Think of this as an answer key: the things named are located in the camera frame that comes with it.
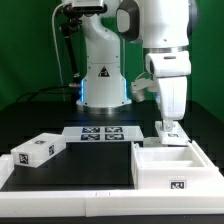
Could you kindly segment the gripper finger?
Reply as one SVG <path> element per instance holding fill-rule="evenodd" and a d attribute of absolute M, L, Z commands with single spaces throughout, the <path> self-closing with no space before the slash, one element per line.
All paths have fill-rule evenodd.
<path fill-rule="evenodd" d="M 163 120 L 162 121 L 162 130 L 171 131 L 174 128 L 174 123 L 172 120 Z"/>

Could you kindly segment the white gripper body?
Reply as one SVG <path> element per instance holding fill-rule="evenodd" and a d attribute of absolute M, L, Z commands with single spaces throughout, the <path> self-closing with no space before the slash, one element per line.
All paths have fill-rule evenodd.
<path fill-rule="evenodd" d="M 148 53 L 145 63 L 156 83 L 156 102 L 162 118 L 181 120 L 186 107 L 187 76 L 191 74 L 189 53 Z"/>

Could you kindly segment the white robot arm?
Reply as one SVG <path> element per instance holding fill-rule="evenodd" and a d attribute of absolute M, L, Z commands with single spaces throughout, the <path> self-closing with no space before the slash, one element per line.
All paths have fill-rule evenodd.
<path fill-rule="evenodd" d="M 84 32 L 87 73 L 78 105 L 111 111 L 131 103 L 120 72 L 120 41 L 142 44 L 143 71 L 131 83 L 138 101 L 156 95 L 165 132 L 183 118 L 191 62 L 188 38 L 198 20 L 195 0 L 61 0 L 71 30 Z"/>

